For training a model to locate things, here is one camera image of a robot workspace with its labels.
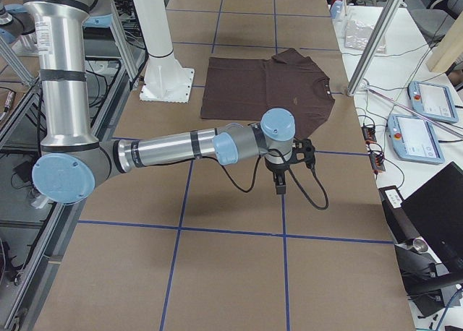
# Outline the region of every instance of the screen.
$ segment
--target screen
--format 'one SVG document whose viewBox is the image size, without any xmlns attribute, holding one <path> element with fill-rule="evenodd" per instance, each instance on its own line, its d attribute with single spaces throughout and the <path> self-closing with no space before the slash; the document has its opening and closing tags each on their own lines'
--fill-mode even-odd
<svg viewBox="0 0 463 331">
<path fill-rule="evenodd" d="M 408 155 L 437 158 L 430 132 L 422 119 L 398 117 L 402 139 Z"/>
<path fill-rule="evenodd" d="M 463 270 L 463 171 L 450 163 L 402 202 L 407 217 L 449 271 Z"/>
<path fill-rule="evenodd" d="M 419 87 L 423 109 L 426 113 L 451 118 L 446 92 L 442 87 L 427 84 L 419 84 Z"/>
</svg>

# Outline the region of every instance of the label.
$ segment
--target label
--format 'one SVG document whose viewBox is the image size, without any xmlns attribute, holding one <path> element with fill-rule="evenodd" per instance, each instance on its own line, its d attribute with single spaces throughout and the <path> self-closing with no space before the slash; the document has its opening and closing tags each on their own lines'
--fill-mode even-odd
<svg viewBox="0 0 463 331">
<path fill-rule="evenodd" d="M 391 189 L 385 191 L 386 196 L 388 197 L 389 202 L 391 203 L 392 207 L 400 208 L 402 204 L 402 199 L 400 198 L 397 190 Z"/>
<path fill-rule="evenodd" d="M 42 21 L 35 23 L 35 34 L 37 35 L 37 49 L 39 55 L 53 54 L 51 45 L 50 22 Z"/>
</svg>

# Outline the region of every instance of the cardboard table surface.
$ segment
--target cardboard table surface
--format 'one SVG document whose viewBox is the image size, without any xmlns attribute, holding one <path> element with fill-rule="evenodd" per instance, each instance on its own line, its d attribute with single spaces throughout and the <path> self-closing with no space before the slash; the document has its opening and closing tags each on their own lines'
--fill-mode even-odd
<svg viewBox="0 0 463 331">
<path fill-rule="evenodd" d="M 174 52 L 196 70 L 188 104 L 131 94 L 116 137 L 228 124 L 201 120 L 208 57 L 293 47 L 331 78 L 336 104 L 311 139 L 330 199 L 315 210 L 263 162 L 236 190 L 199 160 L 118 176 L 89 198 L 34 330 L 413 330 L 326 0 L 171 0 Z M 248 187 L 255 160 L 229 167 Z M 318 204 L 304 165 L 294 173 Z"/>
</svg>

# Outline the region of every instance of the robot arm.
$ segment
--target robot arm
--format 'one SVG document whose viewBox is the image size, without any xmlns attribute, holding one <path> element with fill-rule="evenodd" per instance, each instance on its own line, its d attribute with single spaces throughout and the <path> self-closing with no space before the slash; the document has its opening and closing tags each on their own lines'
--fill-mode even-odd
<svg viewBox="0 0 463 331">
<path fill-rule="evenodd" d="M 249 126 L 232 124 L 149 140 L 99 142 L 90 131 L 82 24 L 90 14 L 104 17 L 110 12 L 110 1 L 24 2 L 35 18 L 47 117 L 47 136 L 41 142 L 44 154 L 33 168 L 34 185 L 42 194 L 57 202 L 79 202 L 107 179 L 133 168 L 209 155 L 216 155 L 222 165 L 265 156 L 277 192 L 284 193 L 284 171 L 289 162 L 300 162 L 294 159 L 290 112 L 274 108 L 260 123 Z M 304 149 L 313 160 L 313 147 Z"/>
</svg>

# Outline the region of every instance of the metal post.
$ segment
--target metal post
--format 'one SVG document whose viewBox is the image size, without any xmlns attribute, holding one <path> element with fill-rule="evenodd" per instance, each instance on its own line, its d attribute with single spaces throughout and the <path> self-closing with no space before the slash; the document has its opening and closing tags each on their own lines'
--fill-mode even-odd
<svg viewBox="0 0 463 331">
<path fill-rule="evenodd" d="M 164 0 L 133 0 L 150 56 L 141 100 L 188 102 L 194 69 L 175 59 Z"/>
<path fill-rule="evenodd" d="M 130 79 L 136 83 L 137 77 L 137 65 L 133 57 L 132 52 L 130 51 L 129 44 L 125 39 L 124 28 L 122 27 L 121 21 L 119 19 L 119 13 L 117 12 L 116 5 L 114 0 L 111 0 L 111 13 L 113 14 L 113 20 L 111 23 L 111 32 L 114 36 L 114 42 L 116 42 L 117 49 L 121 54 L 122 61 L 124 62 L 127 73 L 129 74 Z"/>
<path fill-rule="evenodd" d="M 381 38 L 387 31 L 389 24 L 391 24 L 397 9 L 400 7 L 403 0 L 388 0 L 386 6 L 381 12 L 378 21 L 376 22 L 375 29 L 373 30 L 370 39 L 360 57 L 359 63 L 354 70 L 354 74 L 350 80 L 349 86 L 347 87 L 347 93 L 349 96 L 353 96 L 357 91 L 365 73 L 370 66 L 373 57 L 375 56 L 376 49 L 378 49 Z"/>
<path fill-rule="evenodd" d="M 9 47 L 8 43 L 0 38 L 0 55 L 2 55 L 5 61 L 10 65 L 13 71 L 16 72 L 18 77 L 26 85 L 32 86 L 34 84 L 35 78 L 26 69 L 26 66 L 21 62 L 21 60 L 16 56 L 14 51 Z"/>
</svg>

